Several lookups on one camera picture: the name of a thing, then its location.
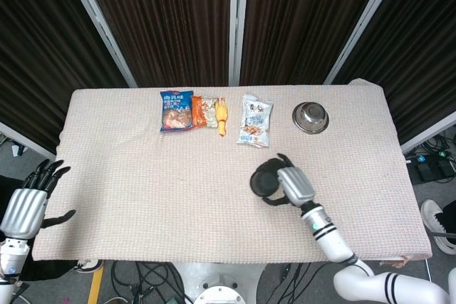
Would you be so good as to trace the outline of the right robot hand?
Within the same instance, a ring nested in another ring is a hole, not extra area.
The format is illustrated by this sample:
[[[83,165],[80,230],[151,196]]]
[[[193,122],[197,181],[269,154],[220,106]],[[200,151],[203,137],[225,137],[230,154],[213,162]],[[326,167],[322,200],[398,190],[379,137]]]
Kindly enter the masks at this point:
[[[302,212],[308,212],[317,206],[314,201],[316,193],[304,172],[295,167],[293,162],[285,155],[278,154],[278,158],[269,159],[265,162],[265,171],[275,176],[276,184],[273,187],[274,194],[279,187],[283,190],[283,197],[271,199],[265,196],[263,201],[270,206],[290,204],[300,208]]]

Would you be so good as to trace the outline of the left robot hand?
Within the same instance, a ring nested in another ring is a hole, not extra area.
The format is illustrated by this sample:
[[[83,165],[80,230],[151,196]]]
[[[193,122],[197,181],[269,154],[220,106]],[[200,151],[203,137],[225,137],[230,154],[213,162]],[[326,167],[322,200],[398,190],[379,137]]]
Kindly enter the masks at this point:
[[[41,229],[63,224],[75,215],[76,211],[71,209],[59,217],[45,217],[48,201],[60,178],[71,170],[62,164],[62,160],[53,163],[44,160],[13,191],[1,220],[5,237],[28,241]]]

